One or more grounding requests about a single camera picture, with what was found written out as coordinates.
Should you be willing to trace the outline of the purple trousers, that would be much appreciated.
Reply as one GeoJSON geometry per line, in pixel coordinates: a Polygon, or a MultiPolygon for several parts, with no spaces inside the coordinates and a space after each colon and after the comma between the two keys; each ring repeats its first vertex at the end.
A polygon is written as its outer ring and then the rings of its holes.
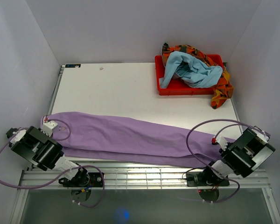
{"type": "Polygon", "coordinates": [[[202,167],[221,159],[212,134],[126,117],[61,112],[44,116],[41,123],[58,124],[53,138],[66,156],[157,165],[202,167]]]}

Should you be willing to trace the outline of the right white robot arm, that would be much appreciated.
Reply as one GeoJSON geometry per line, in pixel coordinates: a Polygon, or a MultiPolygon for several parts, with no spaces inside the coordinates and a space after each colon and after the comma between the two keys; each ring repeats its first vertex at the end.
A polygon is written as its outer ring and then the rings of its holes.
{"type": "Polygon", "coordinates": [[[221,159],[209,163],[201,180],[207,185],[220,185],[230,174],[249,176],[275,152],[268,141],[265,132],[252,128],[245,129],[234,142],[228,142],[222,136],[214,137],[212,143],[220,146],[221,159]]]}

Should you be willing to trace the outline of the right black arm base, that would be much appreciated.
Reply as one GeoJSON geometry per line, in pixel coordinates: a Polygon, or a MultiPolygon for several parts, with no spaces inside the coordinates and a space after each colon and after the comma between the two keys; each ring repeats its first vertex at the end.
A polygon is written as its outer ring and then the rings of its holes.
{"type": "Polygon", "coordinates": [[[228,180],[220,179],[216,175],[208,175],[204,172],[187,172],[185,176],[183,175],[182,179],[187,182],[188,187],[227,187],[230,185],[228,180]]]}

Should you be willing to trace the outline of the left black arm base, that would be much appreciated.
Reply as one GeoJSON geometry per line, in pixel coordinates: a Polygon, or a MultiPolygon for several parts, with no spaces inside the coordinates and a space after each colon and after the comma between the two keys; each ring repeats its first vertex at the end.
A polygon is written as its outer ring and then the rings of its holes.
{"type": "Polygon", "coordinates": [[[63,187],[102,187],[103,178],[99,172],[77,173],[71,180],[63,177],[58,180],[63,187]]]}

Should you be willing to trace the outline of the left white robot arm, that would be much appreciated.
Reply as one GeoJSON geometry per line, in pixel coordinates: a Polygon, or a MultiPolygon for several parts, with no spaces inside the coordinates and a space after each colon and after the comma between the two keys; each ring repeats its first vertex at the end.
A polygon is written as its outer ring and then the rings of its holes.
{"type": "Polygon", "coordinates": [[[11,128],[6,132],[10,139],[9,147],[16,154],[29,161],[34,166],[46,171],[58,170],[64,172],[58,180],[64,187],[86,187],[90,183],[88,171],[66,159],[63,147],[40,129],[34,126],[26,129],[11,128]]]}

